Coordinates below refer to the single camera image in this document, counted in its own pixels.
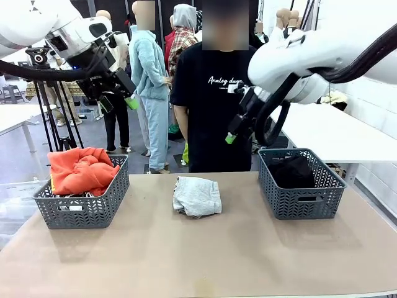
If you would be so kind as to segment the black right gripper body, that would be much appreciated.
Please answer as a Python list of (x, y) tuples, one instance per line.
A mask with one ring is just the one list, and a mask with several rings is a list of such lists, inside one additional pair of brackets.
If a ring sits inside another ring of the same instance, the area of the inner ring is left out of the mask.
[(239, 117), (242, 118), (238, 128), (238, 136), (247, 136), (254, 130), (254, 124), (260, 109), (264, 105), (261, 98), (264, 90), (260, 87), (241, 87), (237, 89), (237, 93), (242, 95), (239, 103)]

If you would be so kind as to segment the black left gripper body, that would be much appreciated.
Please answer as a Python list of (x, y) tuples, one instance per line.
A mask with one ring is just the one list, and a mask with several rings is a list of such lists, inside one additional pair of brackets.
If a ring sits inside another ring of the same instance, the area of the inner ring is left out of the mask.
[(76, 83), (84, 95), (90, 100), (99, 101), (101, 96), (115, 95), (120, 97), (118, 82), (115, 80), (116, 71), (102, 71), (90, 74), (87, 78), (77, 80)]

